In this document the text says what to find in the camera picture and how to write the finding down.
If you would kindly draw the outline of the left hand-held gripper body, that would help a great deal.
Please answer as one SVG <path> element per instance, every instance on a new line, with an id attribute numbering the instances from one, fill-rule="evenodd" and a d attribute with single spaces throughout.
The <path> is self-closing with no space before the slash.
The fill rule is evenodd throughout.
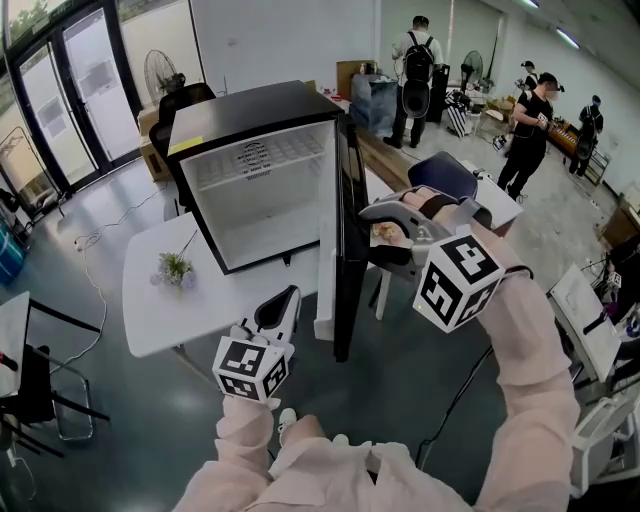
<path id="1" fill-rule="evenodd" d="M 234 325 L 222 336 L 212 372 L 222 393 L 268 402 L 290 375 L 295 328 L 252 333 Z"/>

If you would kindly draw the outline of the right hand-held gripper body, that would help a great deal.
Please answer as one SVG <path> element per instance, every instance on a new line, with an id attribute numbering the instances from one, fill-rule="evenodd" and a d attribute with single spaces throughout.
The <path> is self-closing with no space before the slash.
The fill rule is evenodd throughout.
<path id="1" fill-rule="evenodd" d="M 423 223 L 412 247 L 422 268 L 413 308 L 446 333 L 479 315 L 505 275 L 505 268 L 474 234 L 473 220 L 490 221 L 491 214 L 466 199 L 445 225 Z"/>

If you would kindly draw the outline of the person's right hand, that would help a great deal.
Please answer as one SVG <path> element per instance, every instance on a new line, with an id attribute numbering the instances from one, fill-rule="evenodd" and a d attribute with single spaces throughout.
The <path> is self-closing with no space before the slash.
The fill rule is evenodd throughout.
<path id="1" fill-rule="evenodd" d="M 405 192 L 400 201 L 419 211 L 429 220 L 437 219 L 441 216 L 441 212 L 447 212 L 459 206 L 452 197 L 424 186 Z"/>

